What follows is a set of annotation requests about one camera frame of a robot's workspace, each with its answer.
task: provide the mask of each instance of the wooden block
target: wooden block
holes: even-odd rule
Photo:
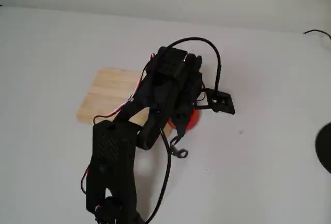
[[[77,111],[77,120],[81,123],[92,124],[96,115],[108,115],[133,93],[141,76],[141,72],[123,70],[111,67],[100,69],[89,88],[82,104]],[[143,125],[148,117],[148,108],[133,116],[130,121]],[[166,124],[164,133],[168,136],[171,127]]]

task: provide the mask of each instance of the black cable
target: black cable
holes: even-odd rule
[[[206,98],[206,86],[205,86],[203,81],[202,81],[202,92],[204,93],[204,95],[203,95],[202,99],[197,100],[197,102],[198,101],[203,101]]]
[[[143,72],[141,73],[141,76],[140,76],[140,78],[139,78],[139,81],[142,81],[142,79],[143,79],[144,72],[145,72],[145,70],[146,70],[147,64],[145,65],[145,67],[144,67],[144,69],[143,69]],[[100,117],[102,117],[102,118],[110,118],[110,117],[112,117],[113,115],[117,114],[120,110],[121,110],[121,109],[118,109],[116,112],[114,112],[113,114],[109,114],[109,115],[96,115],[96,116],[94,116],[94,118],[93,118],[93,125],[95,125],[95,119],[96,119],[96,118],[100,118]]]
[[[177,158],[186,158],[188,156],[188,150],[186,149],[177,149],[175,145],[181,140],[182,137],[180,136],[175,136],[171,141],[170,141],[170,150],[171,154]]]
[[[164,142],[164,145],[167,149],[167,156],[168,156],[168,162],[167,162],[167,169],[165,171],[165,176],[164,176],[164,180],[163,180],[163,184],[162,184],[162,188],[161,188],[161,192],[160,192],[160,196],[159,199],[157,200],[156,206],[154,208],[154,211],[152,212],[151,216],[148,218],[148,220],[145,222],[145,224],[149,224],[150,221],[155,217],[156,213],[158,212],[164,193],[165,193],[165,188],[167,187],[167,183],[168,183],[168,179],[169,179],[169,175],[170,175],[170,169],[171,169],[171,151],[170,151],[170,146],[168,144],[168,140],[166,138],[166,135],[163,132],[163,129],[160,128],[160,134],[162,137],[162,140]]]
[[[331,35],[329,33],[327,33],[326,31],[323,31],[323,30],[318,30],[318,29],[308,30],[308,31],[304,32],[304,34],[309,34],[312,32],[318,32],[318,33],[325,34],[326,36],[328,36],[331,39]]]
[[[216,53],[216,56],[217,56],[217,71],[216,71],[215,91],[214,91],[214,94],[216,95],[217,91],[218,91],[219,79],[220,79],[220,76],[221,76],[221,67],[222,67],[222,65],[221,65],[221,56],[219,55],[219,52],[218,52],[216,46],[213,43],[211,43],[209,40],[207,40],[205,38],[200,38],[200,37],[188,37],[188,38],[184,38],[184,39],[179,39],[179,40],[171,43],[170,45],[168,45],[162,51],[162,53],[159,55],[159,57],[164,56],[175,45],[186,42],[186,41],[191,41],[191,40],[198,40],[198,41],[202,41],[202,42],[207,43],[208,45],[210,45],[214,49],[214,51]]]

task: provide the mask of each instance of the wire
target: wire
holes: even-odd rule
[[[202,97],[202,99],[197,100],[197,102],[198,102],[198,101],[203,101],[203,100],[206,98],[206,86],[205,86],[205,84],[204,84],[203,81],[202,81],[202,92],[204,93],[204,94],[203,94],[203,97]]]
[[[155,54],[154,53],[152,53],[151,54],[151,56],[150,56],[150,59],[152,59],[152,58],[154,58],[155,57]],[[130,99],[132,99],[132,97],[135,95],[135,93],[137,92],[137,90],[138,90],[138,88],[139,88],[139,86],[140,86],[140,83],[141,83],[141,81],[142,81],[142,79],[143,79],[143,76],[144,76],[144,72],[145,72],[145,70],[146,70],[146,67],[147,67],[147,64],[145,65],[145,67],[144,67],[144,69],[143,69],[143,72],[141,73],[141,76],[140,76],[140,78],[139,78],[139,80],[138,80],[138,82],[137,82],[137,85],[136,85],[136,87],[135,87],[135,89],[134,89],[134,91],[133,91],[133,93],[131,94],[131,96],[125,101],[125,102],[123,102],[121,105],[119,105],[114,111],[112,111],[110,114],[108,114],[108,115],[96,115],[96,116],[94,116],[94,118],[93,118],[93,124],[95,125],[96,123],[95,123],[95,120],[96,120],[96,118],[99,118],[99,117],[102,117],[102,118],[109,118],[109,117],[112,117],[113,115],[115,115],[116,113],[118,113],[120,110],[121,110],[121,108],[130,100]]]
[[[309,34],[312,32],[318,32],[318,33],[325,34],[326,36],[328,36],[331,39],[331,35],[329,33],[325,32],[323,30],[318,30],[318,29],[312,29],[312,30],[306,31],[306,32],[304,32],[304,34]]]
[[[170,45],[168,45],[161,52],[161,54],[159,55],[159,57],[164,56],[175,45],[180,44],[180,43],[183,43],[183,42],[186,42],[186,41],[191,41],[191,40],[198,40],[198,41],[202,41],[202,42],[207,43],[208,45],[210,45],[214,49],[214,51],[216,53],[216,57],[217,57],[217,71],[216,71],[215,91],[214,91],[214,94],[216,95],[217,94],[217,91],[218,91],[219,79],[220,79],[220,76],[221,76],[221,67],[222,67],[222,65],[221,65],[221,56],[219,55],[219,52],[218,52],[216,46],[213,43],[211,43],[209,40],[207,40],[205,38],[201,38],[201,37],[188,37],[188,38],[184,38],[184,39],[179,39],[179,40],[171,43]]]
[[[82,179],[81,179],[81,190],[83,191],[83,193],[86,195],[86,190],[84,189],[84,186],[83,186],[83,183],[84,183],[84,179],[85,179],[85,177],[86,177],[86,175],[87,175],[87,172],[88,172],[88,166],[87,166],[87,168],[86,168],[86,170],[85,170],[85,172],[84,172],[84,175],[83,175],[83,177],[82,177]]]
[[[158,212],[158,210],[160,208],[160,205],[161,205],[161,202],[162,202],[162,199],[163,199],[163,196],[164,196],[164,193],[166,191],[165,189],[167,187],[168,179],[169,179],[169,175],[170,175],[170,169],[171,169],[171,151],[170,151],[170,146],[168,144],[168,140],[167,140],[166,135],[164,134],[162,128],[160,128],[160,134],[161,134],[162,140],[163,140],[164,145],[165,145],[166,150],[167,150],[167,156],[168,156],[167,169],[165,171],[165,176],[164,176],[164,180],[163,180],[163,184],[162,184],[162,188],[161,188],[159,199],[157,200],[156,206],[155,206],[155,208],[154,208],[151,216],[148,218],[148,220],[145,222],[145,224],[149,224],[150,221],[155,217],[156,213]]]

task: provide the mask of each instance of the red object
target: red object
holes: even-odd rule
[[[193,113],[191,114],[190,122],[188,123],[188,125],[186,127],[186,131],[192,129],[196,125],[196,123],[198,122],[198,119],[199,119],[199,111],[194,109]],[[172,128],[176,128],[175,125],[171,122],[171,119],[168,120],[168,124]]]

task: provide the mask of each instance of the black plastic part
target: black plastic part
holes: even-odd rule
[[[228,93],[218,91],[215,94],[214,89],[206,88],[208,105],[195,106],[195,109],[212,109],[214,112],[224,112],[235,114],[235,109],[232,102],[232,97]]]
[[[86,177],[86,209],[103,221],[116,219],[117,224],[135,223],[137,195],[133,164],[137,132],[140,126],[131,123],[102,121],[93,126],[93,152]],[[118,199],[121,211],[96,212],[105,202],[106,188]]]
[[[152,148],[159,137],[159,128],[163,128],[170,118],[188,77],[184,60],[194,56],[175,48],[160,56],[164,49],[160,48],[155,58],[147,64],[147,75],[134,95],[134,100],[127,102],[114,119],[114,122],[128,121],[139,111],[149,107],[147,121],[137,138],[137,147],[144,150]]]
[[[321,164],[331,173],[331,123],[319,131],[315,141],[315,149]]]

